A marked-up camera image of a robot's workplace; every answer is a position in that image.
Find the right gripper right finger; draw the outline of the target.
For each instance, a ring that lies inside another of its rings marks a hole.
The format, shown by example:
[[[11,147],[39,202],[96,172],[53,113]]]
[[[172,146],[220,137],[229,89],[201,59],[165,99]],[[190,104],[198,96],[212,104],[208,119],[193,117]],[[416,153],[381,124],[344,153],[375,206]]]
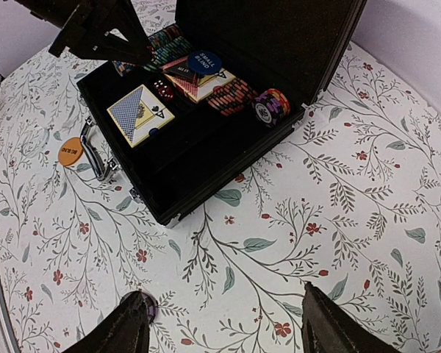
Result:
[[[347,315],[320,288],[308,282],[302,301],[305,352],[396,352]]]

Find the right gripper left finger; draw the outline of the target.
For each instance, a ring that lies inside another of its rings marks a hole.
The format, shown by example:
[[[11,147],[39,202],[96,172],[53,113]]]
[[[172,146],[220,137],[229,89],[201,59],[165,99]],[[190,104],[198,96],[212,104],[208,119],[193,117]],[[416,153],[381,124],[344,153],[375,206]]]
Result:
[[[67,348],[72,352],[148,352],[151,297],[129,292],[120,304],[88,335]]]

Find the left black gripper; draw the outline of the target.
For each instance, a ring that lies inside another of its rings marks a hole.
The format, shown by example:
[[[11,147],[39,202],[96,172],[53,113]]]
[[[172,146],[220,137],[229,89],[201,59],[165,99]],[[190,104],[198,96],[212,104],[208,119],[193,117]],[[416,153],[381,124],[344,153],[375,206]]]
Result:
[[[17,0],[40,20],[60,29],[49,47],[59,57],[65,49],[84,60],[145,65],[154,48],[128,0]]]

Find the red dice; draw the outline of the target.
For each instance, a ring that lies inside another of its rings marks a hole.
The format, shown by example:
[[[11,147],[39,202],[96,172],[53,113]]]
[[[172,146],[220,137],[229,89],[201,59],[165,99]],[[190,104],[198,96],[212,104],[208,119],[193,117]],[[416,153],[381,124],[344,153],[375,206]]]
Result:
[[[159,79],[153,84],[153,86],[163,101],[170,101],[174,98],[173,88],[164,81]]]

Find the blue playing card box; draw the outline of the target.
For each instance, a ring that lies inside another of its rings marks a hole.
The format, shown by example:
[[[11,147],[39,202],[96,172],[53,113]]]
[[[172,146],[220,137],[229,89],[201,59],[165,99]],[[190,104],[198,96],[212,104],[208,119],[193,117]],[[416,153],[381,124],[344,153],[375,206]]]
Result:
[[[132,148],[175,118],[145,85],[116,101],[107,112]]]

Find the orange dealer button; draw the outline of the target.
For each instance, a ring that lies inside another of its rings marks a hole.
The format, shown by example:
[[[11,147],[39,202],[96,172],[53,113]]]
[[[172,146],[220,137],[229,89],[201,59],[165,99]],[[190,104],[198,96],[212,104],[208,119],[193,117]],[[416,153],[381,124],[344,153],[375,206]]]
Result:
[[[75,164],[83,155],[84,149],[79,137],[68,139],[61,146],[58,153],[58,161],[64,167]]]

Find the black poker chip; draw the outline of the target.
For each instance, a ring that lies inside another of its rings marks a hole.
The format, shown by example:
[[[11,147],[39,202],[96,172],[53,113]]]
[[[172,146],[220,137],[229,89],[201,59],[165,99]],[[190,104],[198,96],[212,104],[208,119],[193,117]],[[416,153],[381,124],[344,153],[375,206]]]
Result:
[[[270,88],[254,98],[252,107],[257,118],[269,127],[277,125],[291,113],[286,96],[275,88]]]

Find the black poker case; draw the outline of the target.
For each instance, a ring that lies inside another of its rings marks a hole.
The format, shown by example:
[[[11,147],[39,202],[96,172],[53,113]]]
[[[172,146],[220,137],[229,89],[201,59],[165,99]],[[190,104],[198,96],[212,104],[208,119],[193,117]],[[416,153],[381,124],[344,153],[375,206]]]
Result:
[[[79,81],[132,194],[170,226],[293,130],[327,89],[364,1],[178,1],[157,61]]]

